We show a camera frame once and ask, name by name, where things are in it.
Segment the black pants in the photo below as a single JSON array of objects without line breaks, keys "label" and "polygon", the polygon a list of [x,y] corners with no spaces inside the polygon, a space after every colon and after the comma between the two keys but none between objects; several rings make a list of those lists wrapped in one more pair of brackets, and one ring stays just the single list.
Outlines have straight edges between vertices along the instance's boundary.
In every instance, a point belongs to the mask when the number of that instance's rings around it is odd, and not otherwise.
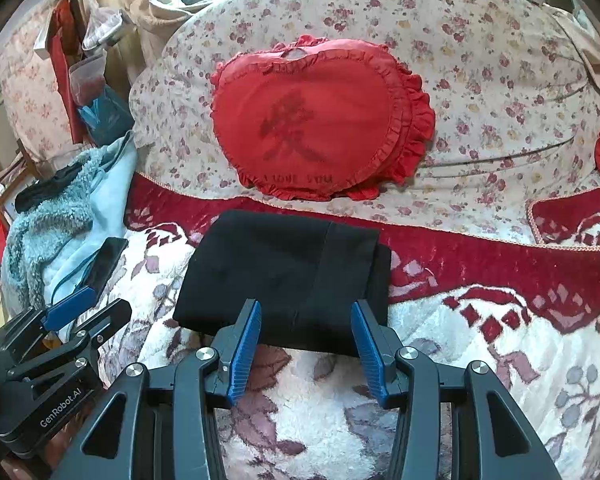
[{"label": "black pants", "polygon": [[374,229],[225,211],[189,260],[173,317],[179,326],[214,335],[253,299],[262,309],[262,344],[355,356],[352,304],[366,300],[387,324],[390,262]]}]

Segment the light blue fleece jacket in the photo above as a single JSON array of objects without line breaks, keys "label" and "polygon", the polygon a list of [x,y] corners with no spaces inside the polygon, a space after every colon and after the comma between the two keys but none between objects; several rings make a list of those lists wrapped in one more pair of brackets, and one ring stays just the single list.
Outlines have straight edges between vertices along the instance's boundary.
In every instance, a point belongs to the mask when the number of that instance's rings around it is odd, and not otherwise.
[{"label": "light blue fleece jacket", "polygon": [[137,152],[132,133],[74,159],[78,176],[57,196],[18,214],[10,227],[1,278],[14,313],[45,309],[72,294],[107,237],[124,237],[126,199]]}]

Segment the black smartphone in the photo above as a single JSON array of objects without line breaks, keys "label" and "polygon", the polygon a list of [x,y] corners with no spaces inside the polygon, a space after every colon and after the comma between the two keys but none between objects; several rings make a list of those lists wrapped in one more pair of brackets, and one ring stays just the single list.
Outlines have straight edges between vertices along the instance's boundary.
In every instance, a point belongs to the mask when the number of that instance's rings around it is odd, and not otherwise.
[{"label": "black smartphone", "polygon": [[128,245],[129,241],[126,238],[107,237],[87,263],[79,287],[93,289],[97,298],[102,296],[106,284],[116,270],[122,252]]}]

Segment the red and white blanket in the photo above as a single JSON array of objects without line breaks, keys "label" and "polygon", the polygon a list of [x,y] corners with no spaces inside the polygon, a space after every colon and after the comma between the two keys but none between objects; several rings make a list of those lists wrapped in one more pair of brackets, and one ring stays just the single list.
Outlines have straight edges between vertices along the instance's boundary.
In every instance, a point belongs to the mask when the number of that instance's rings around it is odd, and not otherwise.
[{"label": "red and white blanket", "polygon": [[[105,347],[106,382],[129,362],[159,367],[199,347],[172,314],[188,258],[228,208],[134,177],[129,245],[106,289],[132,318]],[[600,188],[539,200],[529,220],[533,245],[382,226],[388,323],[437,362],[486,362],[562,478],[600,479]],[[216,419],[231,479],[379,479],[396,433],[357,359],[270,346],[236,408]]]}]

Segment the black garment on jacket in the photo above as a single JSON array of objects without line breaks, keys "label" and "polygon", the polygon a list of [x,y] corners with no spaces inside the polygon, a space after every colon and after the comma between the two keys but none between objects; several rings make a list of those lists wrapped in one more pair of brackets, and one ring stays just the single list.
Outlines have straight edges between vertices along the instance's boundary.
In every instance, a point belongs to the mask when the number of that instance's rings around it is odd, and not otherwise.
[{"label": "black garment on jacket", "polygon": [[37,207],[44,200],[57,197],[78,176],[81,169],[82,164],[75,162],[59,169],[53,177],[29,185],[16,196],[15,210],[22,214]]}]

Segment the teal plastic bag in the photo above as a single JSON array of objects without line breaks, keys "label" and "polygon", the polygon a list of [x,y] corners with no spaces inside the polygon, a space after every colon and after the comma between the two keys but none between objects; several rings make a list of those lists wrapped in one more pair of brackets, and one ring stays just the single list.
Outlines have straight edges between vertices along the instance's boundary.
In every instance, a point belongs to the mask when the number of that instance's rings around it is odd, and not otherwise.
[{"label": "teal plastic bag", "polygon": [[91,104],[79,106],[78,112],[99,148],[122,138],[134,125],[128,104],[108,84]]}]

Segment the red heart-shaped pillow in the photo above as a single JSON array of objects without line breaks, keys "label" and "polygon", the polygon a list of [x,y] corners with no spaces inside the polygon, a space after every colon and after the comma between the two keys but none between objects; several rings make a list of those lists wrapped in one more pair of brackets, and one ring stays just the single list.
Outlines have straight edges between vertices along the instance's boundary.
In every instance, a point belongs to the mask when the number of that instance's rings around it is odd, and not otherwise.
[{"label": "red heart-shaped pillow", "polygon": [[372,200],[414,176],[436,128],[422,78],[384,44],[302,36],[236,54],[211,83],[240,183],[281,200]]}]

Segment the floral beige quilt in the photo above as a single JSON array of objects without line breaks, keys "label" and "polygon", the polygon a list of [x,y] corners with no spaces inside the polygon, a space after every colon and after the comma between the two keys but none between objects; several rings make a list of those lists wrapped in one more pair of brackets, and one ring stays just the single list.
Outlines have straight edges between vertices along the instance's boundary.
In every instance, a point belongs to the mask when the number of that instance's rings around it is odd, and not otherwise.
[{"label": "floral beige quilt", "polygon": [[143,173],[203,200],[526,240],[600,184],[600,90],[526,0],[219,0],[130,105]]}]

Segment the red hanging cloth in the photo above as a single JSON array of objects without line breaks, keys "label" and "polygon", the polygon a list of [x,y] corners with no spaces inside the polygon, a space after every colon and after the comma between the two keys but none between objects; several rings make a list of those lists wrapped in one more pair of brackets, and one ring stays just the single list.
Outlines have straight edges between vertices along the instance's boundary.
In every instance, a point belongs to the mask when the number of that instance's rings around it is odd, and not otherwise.
[{"label": "red hanging cloth", "polygon": [[46,47],[54,69],[57,91],[68,117],[73,144],[81,144],[86,136],[86,128],[73,102],[69,76],[70,67],[83,58],[81,44],[84,34],[79,0],[57,0],[50,14]]}]

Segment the beige curtain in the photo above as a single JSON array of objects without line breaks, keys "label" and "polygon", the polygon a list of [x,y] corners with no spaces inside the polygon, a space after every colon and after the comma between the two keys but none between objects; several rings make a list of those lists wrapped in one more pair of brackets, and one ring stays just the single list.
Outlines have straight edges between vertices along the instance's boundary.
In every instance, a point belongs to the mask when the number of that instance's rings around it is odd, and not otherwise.
[{"label": "beige curtain", "polygon": [[100,6],[121,10],[131,25],[108,50],[105,75],[120,96],[128,96],[140,73],[154,65],[166,43],[187,20],[214,0],[186,4],[182,0],[96,0]]}]

